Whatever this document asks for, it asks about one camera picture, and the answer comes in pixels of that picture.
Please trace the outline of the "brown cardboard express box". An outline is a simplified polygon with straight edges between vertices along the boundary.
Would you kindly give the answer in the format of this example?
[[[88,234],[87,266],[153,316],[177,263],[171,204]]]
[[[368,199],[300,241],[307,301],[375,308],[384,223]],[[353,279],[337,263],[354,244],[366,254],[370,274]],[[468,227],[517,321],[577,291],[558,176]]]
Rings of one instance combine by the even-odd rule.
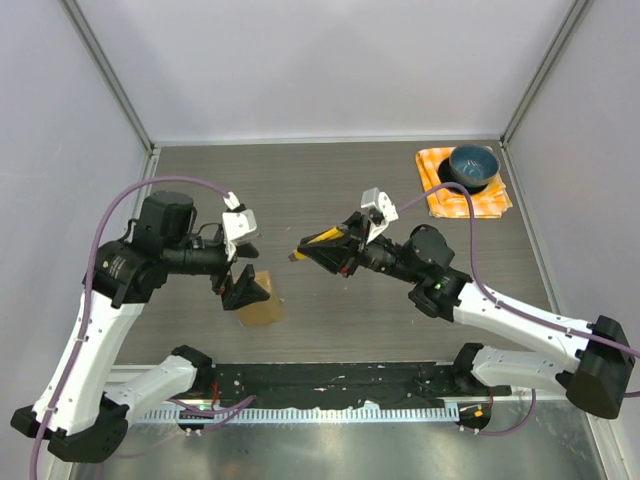
[[[282,300],[271,273],[267,270],[258,271],[255,280],[269,294],[269,299],[239,309],[239,322],[245,327],[255,327],[281,321],[284,318]]]

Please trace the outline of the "yellow utility knife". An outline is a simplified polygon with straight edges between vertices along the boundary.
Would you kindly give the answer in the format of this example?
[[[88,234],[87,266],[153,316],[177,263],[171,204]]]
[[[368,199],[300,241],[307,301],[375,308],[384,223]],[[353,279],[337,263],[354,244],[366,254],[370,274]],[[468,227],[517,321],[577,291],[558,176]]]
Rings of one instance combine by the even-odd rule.
[[[318,265],[333,263],[341,254],[340,249],[343,247],[341,241],[344,235],[345,229],[335,226],[322,233],[305,237],[288,259],[291,262],[309,259]]]

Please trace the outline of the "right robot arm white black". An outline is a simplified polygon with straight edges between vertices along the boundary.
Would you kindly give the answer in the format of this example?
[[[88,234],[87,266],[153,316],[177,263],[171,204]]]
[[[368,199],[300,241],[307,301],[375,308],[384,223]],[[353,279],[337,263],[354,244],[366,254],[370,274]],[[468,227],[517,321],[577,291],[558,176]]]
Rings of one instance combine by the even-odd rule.
[[[591,415],[618,417],[635,365],[621,324],[604,315],[593,322],[517,301],[452,268],[453,250],[434,227],[415,227],[402,244],[369,235],[362,213],[321,234],[303,238],[293,261],[309,258],[328,272],[350,277],[360,268],[411,284],[409,300],[423,314],[483,329],[521,345],[501,351],[469,343],[451,371],[465,395],[483,387],[521,386],[563,394]]]

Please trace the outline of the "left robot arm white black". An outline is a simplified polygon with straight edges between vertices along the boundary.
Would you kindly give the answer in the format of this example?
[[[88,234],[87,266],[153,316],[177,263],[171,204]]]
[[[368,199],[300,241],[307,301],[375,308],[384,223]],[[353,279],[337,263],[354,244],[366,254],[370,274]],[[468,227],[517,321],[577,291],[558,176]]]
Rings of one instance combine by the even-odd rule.
[[[193,229],[197,209],[190,196],[153,193],[126,234],[97,249],[91,290],[81,298],[56,371],[35,404],[14,412],[13,428],[29,438],[43,437],[49,452],[64,462],[97,464],[158,404],[179,394],[200,399],[211,391],[212,359],[186,345],[118,387],[107,387],[106,381],[133,323],[169,276],[209,277],[227,311],[269,299],[252,265],[232,277],[237,259],[258,257],[251,243],[258,227],[254,212],[235,195],[225,204],[215,236],[205,239]]]

